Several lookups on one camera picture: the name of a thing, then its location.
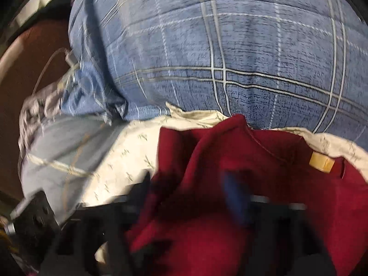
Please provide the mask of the red fleece garment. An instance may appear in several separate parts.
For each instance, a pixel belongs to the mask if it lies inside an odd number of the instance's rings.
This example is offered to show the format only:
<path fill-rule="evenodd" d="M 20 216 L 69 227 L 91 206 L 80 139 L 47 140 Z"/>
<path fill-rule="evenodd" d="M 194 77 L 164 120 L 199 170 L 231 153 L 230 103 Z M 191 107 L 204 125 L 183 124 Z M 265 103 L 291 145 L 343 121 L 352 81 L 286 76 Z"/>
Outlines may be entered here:
<path fill-rule="evenodd" d="M 143 275 L 366 275 L 367 183 L 344 157 L 243 115 L 162 128 L 128 240 Z"/>

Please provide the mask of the cream leaf-print sheet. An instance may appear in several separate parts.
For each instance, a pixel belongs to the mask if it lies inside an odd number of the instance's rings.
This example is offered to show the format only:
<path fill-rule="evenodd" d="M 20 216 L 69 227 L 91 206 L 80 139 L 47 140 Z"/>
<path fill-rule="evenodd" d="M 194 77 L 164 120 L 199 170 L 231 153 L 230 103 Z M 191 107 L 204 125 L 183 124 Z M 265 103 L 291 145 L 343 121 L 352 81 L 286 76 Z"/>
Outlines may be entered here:
<path fill-rule="evenodd" d="M 130 185 L 142 180 L 142 172 L 157 170 L 157 146 L 162 127 L 175 130 L 211 128 L 226 116 L 216 110 L 184 112 L 169 105 L 170 115 L 151 120 L 133 120 L 120 132 L 110 151 L 96 171 L 82 195 L 82 202 L 97 206 L 126 193 Z M 344 157 L 367 178 L 367 151 L 350 140 L 329 133 L 312 133 L 305 128 L 285 127 L 285 132 L 302 136 L 319 153 L 336 158 Z"/>

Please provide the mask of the grey plaid pillow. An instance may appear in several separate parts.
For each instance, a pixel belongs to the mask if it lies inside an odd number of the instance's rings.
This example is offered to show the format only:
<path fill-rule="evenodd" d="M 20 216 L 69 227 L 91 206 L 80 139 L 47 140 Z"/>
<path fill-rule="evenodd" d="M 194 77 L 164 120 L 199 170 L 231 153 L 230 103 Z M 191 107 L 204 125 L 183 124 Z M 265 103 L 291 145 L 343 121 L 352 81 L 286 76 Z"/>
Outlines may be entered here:
<path fill-rule="evenodd" d="M 92 115 L 43 121 L 21 164 L 24 196 L 43 190 L 55 220 L 63 223 L 126 124 L 120 119 L 105 123 Z"/>

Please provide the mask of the tan garment label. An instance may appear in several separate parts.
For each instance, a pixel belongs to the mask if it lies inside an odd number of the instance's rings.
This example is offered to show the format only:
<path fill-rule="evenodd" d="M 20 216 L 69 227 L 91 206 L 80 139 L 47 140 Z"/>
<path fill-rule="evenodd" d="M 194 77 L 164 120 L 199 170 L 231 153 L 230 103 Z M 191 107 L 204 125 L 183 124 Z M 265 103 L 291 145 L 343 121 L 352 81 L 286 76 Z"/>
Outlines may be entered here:
<path fill-rule="evenodd" d="M 309 165 L 323 173 L 330 173 L 335 164 L 335 159 L 327 155 L 313 151 Z"/>

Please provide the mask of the grey patterned cloth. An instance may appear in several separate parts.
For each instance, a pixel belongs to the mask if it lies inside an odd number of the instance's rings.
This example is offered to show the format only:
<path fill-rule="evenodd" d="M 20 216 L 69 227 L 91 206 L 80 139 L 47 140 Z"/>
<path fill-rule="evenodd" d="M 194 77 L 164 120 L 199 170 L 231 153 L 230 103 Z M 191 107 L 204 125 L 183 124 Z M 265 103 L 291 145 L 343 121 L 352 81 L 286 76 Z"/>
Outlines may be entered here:
<path fill-rule="evenodd" d="M 60 103 L 64 95 L 61 82 L 54 82 L 27 97 L 19 115 L 19 151 L 25 153 L 32 145 L 35 132 L 43 119 L 60 114 Z"/>

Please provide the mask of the blue plaid quilt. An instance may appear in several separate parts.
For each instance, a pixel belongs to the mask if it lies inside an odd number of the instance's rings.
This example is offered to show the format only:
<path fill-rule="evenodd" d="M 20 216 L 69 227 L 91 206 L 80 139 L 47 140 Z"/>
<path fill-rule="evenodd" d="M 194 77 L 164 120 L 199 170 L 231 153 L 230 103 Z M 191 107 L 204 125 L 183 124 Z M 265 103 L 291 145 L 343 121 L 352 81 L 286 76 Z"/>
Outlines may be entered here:
<path fill-rule="evenodd" d="M 61 111 L 242 114 L 367 148 L 367 24 L 350 0 L 74 0 Z"/>

